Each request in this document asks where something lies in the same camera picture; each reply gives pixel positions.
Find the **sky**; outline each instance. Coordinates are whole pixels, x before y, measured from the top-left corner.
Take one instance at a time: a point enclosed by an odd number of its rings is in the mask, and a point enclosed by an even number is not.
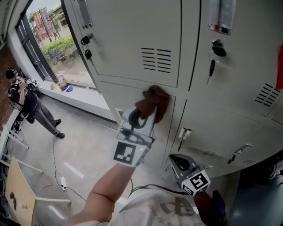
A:
[[[49,11],[52,8],[57,7],[61,4],[60,0],[33,0],[29,8],[27,9],[27,14],[29,14],[32,11],[38,11],[38,8],[47,8],[47,11]]]

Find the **extension cord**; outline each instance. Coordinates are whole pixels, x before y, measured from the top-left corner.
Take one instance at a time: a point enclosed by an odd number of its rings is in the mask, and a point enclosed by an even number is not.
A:
[[[61,177],[60,180],[61,180],[61,186],[62,186],[63,191],[66,191],[67,190],[67,184],[66,184],[65,177]]]

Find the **gray pants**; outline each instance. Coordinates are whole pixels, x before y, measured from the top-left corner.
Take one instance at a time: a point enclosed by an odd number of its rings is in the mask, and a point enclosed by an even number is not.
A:
[[[58,135],[59,131],[55,128],[55,120],[51,112],[42,104],[38,98],[38,104],[40,105],[39,111],[35,114],[34,118],[49,132],[54,135]]]

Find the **white t-shirt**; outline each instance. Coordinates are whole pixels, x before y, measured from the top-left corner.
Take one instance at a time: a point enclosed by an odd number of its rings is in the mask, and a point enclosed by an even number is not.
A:
[[[204,226],[191,196],[160,190],[134,192],[110,222],[90,221],[76,226]]]

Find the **basket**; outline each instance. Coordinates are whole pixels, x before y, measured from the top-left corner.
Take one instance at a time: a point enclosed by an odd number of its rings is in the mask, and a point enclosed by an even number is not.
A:
[[[68,88],[68,83],[66,82],[64,76],[59,76],[55,79],[55,84],[59,86],[59,88],[64,91],[65,89]]]

